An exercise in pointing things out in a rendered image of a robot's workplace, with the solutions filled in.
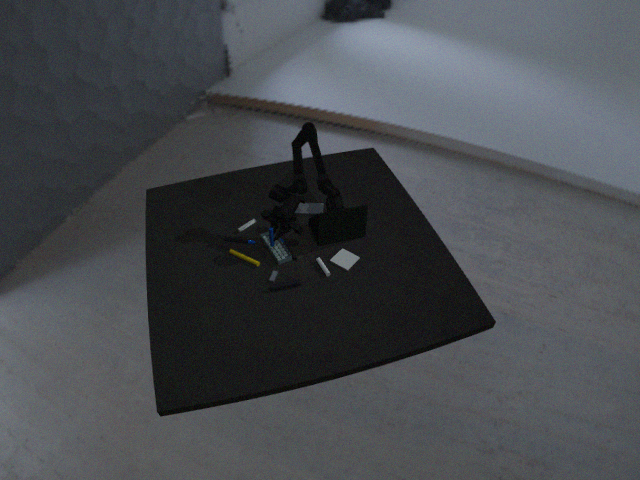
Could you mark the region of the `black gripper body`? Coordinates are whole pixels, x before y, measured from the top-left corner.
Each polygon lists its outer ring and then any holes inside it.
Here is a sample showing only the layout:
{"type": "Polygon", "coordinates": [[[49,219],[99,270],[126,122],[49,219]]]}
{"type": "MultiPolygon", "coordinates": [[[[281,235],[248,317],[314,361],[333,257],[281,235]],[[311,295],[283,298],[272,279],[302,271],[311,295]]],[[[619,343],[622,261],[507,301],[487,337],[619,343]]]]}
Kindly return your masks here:
{"type": "Polygon", "coordinates": [[[283,205],[281,205],[280,207],[281,207],[281,208],[283,208],[283,209],[288,208],[288,209],[290,209],[290,210],[291,210],[290,217],[288,218],[288,220],[287,220],[287,221],[284,219],[285,217],[282,217],[282,216],[280,217],[280,216],[278,216],[278,215],[276,215],[277,217],[275,217],[275,216],[274,216],[271,212],[269,212],[268,210],[263,210],[263,211],[262,211],[262,213],[261,213],[261,215],[265,218],[265,220],[267,220],[267,221],[268,221],[268,219],[270,219],[270,220],[274,221],[276,224],[277,224],[277,223],[280,223],[280,224],[282,224],[282,225],[286,226],[289,230],[291,230],[291,228],[292,228],[292,229],[294,229],[294,232],[295,232],[295,233],[297,233],[297,234],[300,234],[300,235],[301,235],[301,233],[303,232],[303,228],[301,227],[301,225],[300,225],[300,224],[298,224],[298,223],[296,223],[296,222],[293,222],[293,221],[292,221],[292,222],[290,222],[290,220],[291,220],[292,216],[294,216],[294,215],[295,215],[295,213],[294,213],[294,212],[295,212],[296,210],[295,210],[293,207],[291,207],[291,206],[289,206],[289,205],[287,205],[287,204],[283,204],[283,205]],[[283,223],[283,222],[284,222],[284,223],[283,223]]]}

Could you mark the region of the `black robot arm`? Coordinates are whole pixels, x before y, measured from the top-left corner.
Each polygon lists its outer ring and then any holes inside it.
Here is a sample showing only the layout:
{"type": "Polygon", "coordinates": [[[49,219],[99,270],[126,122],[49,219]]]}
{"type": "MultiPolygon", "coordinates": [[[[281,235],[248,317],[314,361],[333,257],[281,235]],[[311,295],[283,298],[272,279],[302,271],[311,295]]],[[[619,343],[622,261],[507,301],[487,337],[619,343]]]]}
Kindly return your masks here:
{"type": "MultiPolygon", "coordinates": [[[[300,202],[305,204],[304,196],[299,196],[297,194],[293,195],[290,193],[304,194],[307,191],[308,187],[307,187],[306,180],[303,173],[302,153],[301,153],[302,145],[307,142],[309,143],[311,153],[314,158],[314,162],[318,172],[319,180],[315,180],[316,183],[318,184],[318,189],[321,190],[323,194],[327,195],[327,198],[326,198],[327,212],[345,209],[342,195],[340,195],[340,190],[332,184],[327,174],[325,164],[324,164],[324,161],[319,149],[319,145],[318,145],[317,130],[314,124],[311,122],[306,122],[303,125],[302,130],[299,132],[296,139],[292,142],[293,159],[294,159],[293,160],[294,175],[293,175],[292,186],[285,189],[279,186],[279,184],[276,184],[274,188],[271,190],[269,197],[277,202],[285,201],[284,204],[287,204],[293,207],[295,210],[297,209],[300,202]]],[[[275,213],[280,217],[281,216],[285,217],[284,219],[286,221],[288,220],[291,214],[290,209],[288,208],[283,209],[276,205],[274,205],[271,212],[275,213]]]]}

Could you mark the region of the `white cylinder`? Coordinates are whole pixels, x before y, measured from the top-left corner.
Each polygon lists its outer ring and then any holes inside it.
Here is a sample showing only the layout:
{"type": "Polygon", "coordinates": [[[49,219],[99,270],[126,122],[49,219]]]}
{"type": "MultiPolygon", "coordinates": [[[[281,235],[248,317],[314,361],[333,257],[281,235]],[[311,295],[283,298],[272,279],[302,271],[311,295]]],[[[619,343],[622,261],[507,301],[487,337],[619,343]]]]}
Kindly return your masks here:
{"type": "Polygon", "coordinates": [[[238,232],[240,233],[241,231],[243,231],[244,229],[248,228],[249,226],[253,225],[254,223],[256,223],[256,219],[252,219],[249,222],[247,222],[246,224],[242,225],[241,227],[238,228],[238,232]]]}
{"type": "Polygon", "coordinates": [[[323,263],[323,261],[321,260],[320,257],[318,257],[316,259],[317,263],[319,264],[319,266],[321,267],[321,269],[323,270],[323,272],[325,273],[325,275],[328,277],[331,275],[331,273],[329,272],[329,270],[327,269],[327,267],[325,266],[325,264],[323,263]]]}

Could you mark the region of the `yellow cylinder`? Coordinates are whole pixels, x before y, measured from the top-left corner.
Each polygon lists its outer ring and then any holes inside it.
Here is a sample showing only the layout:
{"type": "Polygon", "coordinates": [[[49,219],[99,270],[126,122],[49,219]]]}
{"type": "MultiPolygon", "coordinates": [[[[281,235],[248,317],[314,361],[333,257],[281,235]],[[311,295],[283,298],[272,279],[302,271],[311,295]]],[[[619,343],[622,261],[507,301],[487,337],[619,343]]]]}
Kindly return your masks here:
{"type": "Polygon", "coordinates": [[[238,252],[237,252],[237,251],[235,251],[235,250],[232,250],[232,249],[231,249],[231,250],[229,251],[229,253],[230,253],[230,254],[232,254],[232,255],[234,255],[234,256],[236,256],[236,257],[238,257],[238,258],[240,258],[240,259],[242,259],[242,260],[244,260],[244,261],[246,261],[246,262],[248,262],[248,263],[251,263],[251,264],[253,264],[253,265],[257,266],[257,267],[259,267],[259,266],[260,266],[260,262],[259,262],[259,261],[256,261],[256,260],[254,260],[254,259],[252,259],[252,258],[250,258],[250,257],[247,257],[247,256],[245,256],[245,255],[243,255],[243,254],[240,254],[240,253],[238,253],[238,252]]]}

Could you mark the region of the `grey letter keyboard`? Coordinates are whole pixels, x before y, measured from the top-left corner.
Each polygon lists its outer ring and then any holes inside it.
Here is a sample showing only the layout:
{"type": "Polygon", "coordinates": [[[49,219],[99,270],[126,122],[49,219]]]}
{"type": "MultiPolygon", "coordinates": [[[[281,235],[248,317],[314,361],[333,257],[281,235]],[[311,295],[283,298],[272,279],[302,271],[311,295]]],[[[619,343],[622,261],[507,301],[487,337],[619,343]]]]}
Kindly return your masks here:
{"type": "Polygon", "coordinates": [[[274,241],[273,248],[270,246],[269,231],[261,234],[261,239],[263,240],[264,245],[266,246],[266,248],[268,249],[272,257],[274,258],[278,266],[284,263],[287,263],[289,261],[292,261],[292,255],[290,254],[290,252],[287,250],[287,248],[284,246],[284,244],[279,238],[276,241],[274,241]]]}

